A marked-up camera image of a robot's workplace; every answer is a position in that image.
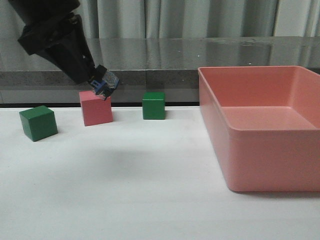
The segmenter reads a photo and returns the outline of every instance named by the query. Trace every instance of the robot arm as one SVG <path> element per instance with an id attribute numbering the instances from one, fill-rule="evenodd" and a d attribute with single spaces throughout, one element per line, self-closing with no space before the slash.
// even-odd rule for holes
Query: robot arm
<path id="1" fill-rule="evenodd" d="M 78 0 L 8 1 L 25 23 L 18 42 L 29 55 L 52 62 L 77 84 L 88 82 L 104 100 L 112 94 L 119 79 L 104 66 L 95 67 L 82 19 L 72 12 Z"/>

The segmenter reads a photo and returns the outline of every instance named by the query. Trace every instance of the green cube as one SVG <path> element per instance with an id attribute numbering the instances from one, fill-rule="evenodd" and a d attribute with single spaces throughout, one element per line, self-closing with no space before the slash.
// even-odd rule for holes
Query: green cube
<path id="1" fill-rule="evenodd" d="M 38 106 L 19 112 L 24 134 L 32 141 L 58 133 L 55 113 L 46 106 Z"/>
<path id="2" fill-rule="evenodd" d="M 142 99 L 142 112 L 143 119 L 165 119 L 165 93 L 146 92 Z"/>

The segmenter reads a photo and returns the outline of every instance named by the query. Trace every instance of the pink plastic bin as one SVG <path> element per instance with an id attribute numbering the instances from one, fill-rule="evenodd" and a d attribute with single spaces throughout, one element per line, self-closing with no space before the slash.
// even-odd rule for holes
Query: pink plastic bin
<path id="1" fill-rule="evenodd" d="M 320 191 L 320 75 L 300 66 L 198 72 L 201 113 L 231 190 Z"/>

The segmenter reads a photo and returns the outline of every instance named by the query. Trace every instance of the table surface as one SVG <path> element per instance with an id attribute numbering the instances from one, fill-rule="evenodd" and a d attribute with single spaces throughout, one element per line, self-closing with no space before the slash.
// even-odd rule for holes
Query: table surface
<path id="1" fill-rule="evenodd" d="M 314 240 L 320 193 L 235 193 L 200 108 L 114 107 L 85 127 L 80 108 L 52 108 L 59 133 L 37 142 L 0 109 L 2 240 Z"/>

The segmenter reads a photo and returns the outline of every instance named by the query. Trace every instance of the curtain fold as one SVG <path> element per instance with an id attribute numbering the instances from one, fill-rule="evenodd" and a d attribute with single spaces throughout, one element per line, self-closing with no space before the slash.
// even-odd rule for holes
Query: curtain fold
<path id="1" fill-rule="evenodd" d="M 87 38 L 320 36 L 320 0 L 80 0 Z M 0 38 L 24 24 L 0 0 Z"/>

